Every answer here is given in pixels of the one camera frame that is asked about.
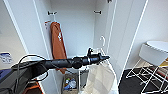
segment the storage cabinet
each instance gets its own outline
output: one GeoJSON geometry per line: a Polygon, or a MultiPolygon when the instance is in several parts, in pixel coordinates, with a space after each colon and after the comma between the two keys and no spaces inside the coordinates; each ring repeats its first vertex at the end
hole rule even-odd
{"type": "MultiPolygon", "coordinates": [[[[52,59],[50,22],[61,24],[69,58],[87,49],[103,48],[117,74],[118,83],[127,62],[146,0],[4,0],[26,54],[52,59]],[[105,45],[100,37],[105,37],[105,45]]],[[[63,75],[50,70],[42,89],[61,92],[63,75]]]]}

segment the metal chair leg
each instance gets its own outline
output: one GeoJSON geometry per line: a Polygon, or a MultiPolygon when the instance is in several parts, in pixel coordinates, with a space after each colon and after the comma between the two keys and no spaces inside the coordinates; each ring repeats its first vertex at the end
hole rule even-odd
{"type": "Polygon", "coordinates": [[[154,72],[151,74],[149,80],[147,81],[146,85],[144,86],[144,88],[142,89],[141,93],[144,92],[144,90],[146,89],[147,85],[149,84],[150,80],[152,79],[153,75],[155,74],[155,72],[157,71],[159,67],[157,66],[156,69],[154,70],[154,72]]]}
{"type": "Polygon", "coordinates": [[[131,71],[127,74],[126,78],[129,78],[128,76],[130,73],[134,70],[134,68],[138,65],[138,63],[141,61],[141,58],[138,60],[138,62],[135,64],[135,66],[131,69],[131,71]]]}

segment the cabinet door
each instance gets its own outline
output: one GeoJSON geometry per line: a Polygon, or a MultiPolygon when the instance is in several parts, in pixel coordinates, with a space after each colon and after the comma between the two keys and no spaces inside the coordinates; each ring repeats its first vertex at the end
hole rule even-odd
{"type": "Polygon", "coordinates": [[[117,0],[107,54],[119,83],[129,57],[146,0],[117,0]]]}
{"type": "Polygon", "coordinates": [[[105,38],[105,45],[103,50],[107,52],[108,40],[111,31],[112,21],[115,12],[116,0],[108,3],[107,1],[97,0],[96,11],[101,11],[101,14],[95,14],[95,31],[94,31],[94,48],[103,47],[103,40],[105,38]]]}

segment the floor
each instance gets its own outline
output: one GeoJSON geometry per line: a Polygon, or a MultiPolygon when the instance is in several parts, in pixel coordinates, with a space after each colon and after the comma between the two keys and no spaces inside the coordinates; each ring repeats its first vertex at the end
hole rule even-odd
{"type": "MultiPolygon", "coordinates": [[[[140,85],[141,80],[137,77],[126,78],[126,75],[128,74],[129,71],[130,70],[125,70],[123,73],[121,82],[119,84],[119,94],[140,94],[145,84],[140,85]]],[[[152,83],[150,83],[145,89],[145,91],[152,91],[152,90],[157,90],[157,88],[152,83]]]]}

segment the white chair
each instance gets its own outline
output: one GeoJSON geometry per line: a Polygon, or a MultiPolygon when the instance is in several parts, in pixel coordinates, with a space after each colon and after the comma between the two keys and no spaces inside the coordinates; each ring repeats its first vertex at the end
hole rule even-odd
{"type": "Polygon", "coordinates": [[[166,70],[166,74],[164,77],[162,77],[161,75],[159,75],[157,73],[157,70],[159,68],[163,68],[164,67],[168,67],[168,42],[162,42],[162,41],[148,41],[145,44],[142,44],[140,53],[140,60],[136,63],[136,65],[133,67],[133,69],[127,74],[126,78],[130,78],[133,76],[138,77],[142,83],[145,83],[144,88],[142,89],[141,93],[154,93],[154,92],[166,92],[167,91],[167,87],[163,87],[165,82],[168,82],[166,80],[167,74],[168,74],[168,70],[166,70]],[[154,66],[153,69],[149,68],[149,67],[144,67],[145,63],[143,64],[143,66],[141,67],[140,71],[138,73],[134,72],[134,68],[138,65],[138,63],[141,60],[146,61],[147,63],[150,64],[150,66],[154,66]],[[153,80],[158,80],[161,82],[161,85],[158,86],[156,85],[153,80]],[[147,88],[149,82],[152,82],[157,88],[158,90],[156,91],[148,91],[145,92],[145,89],[147,88]]]}

